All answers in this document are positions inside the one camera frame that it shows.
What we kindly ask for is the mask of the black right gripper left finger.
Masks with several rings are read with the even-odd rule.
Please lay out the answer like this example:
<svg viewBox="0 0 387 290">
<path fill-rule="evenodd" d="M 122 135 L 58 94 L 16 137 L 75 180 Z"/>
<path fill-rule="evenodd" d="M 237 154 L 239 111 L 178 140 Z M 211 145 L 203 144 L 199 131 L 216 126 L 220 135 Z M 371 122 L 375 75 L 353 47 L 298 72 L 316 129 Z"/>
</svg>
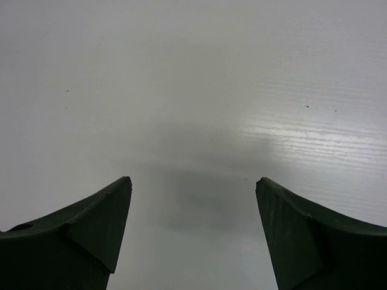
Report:
<svg viewBox="0 0 387 290">
<path fill-rule="evenodd" d="M 1 233 L 1 289 L 106 289 L 131 203 L 124 176 L 97 193 Z"/>
</svg>

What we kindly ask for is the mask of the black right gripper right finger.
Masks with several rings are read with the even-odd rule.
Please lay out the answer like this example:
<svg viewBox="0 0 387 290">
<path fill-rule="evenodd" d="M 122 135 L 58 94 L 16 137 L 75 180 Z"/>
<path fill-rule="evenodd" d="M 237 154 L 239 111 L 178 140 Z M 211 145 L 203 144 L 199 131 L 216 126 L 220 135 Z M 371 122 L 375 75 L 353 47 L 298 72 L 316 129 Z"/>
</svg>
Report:
<svg viewBox="0 0 387 290">
<path fill-rule="evenodd" d="M 386 289 L 386 228 L 261 178 L 256 199 L 278 289 Z"/>
</svg>

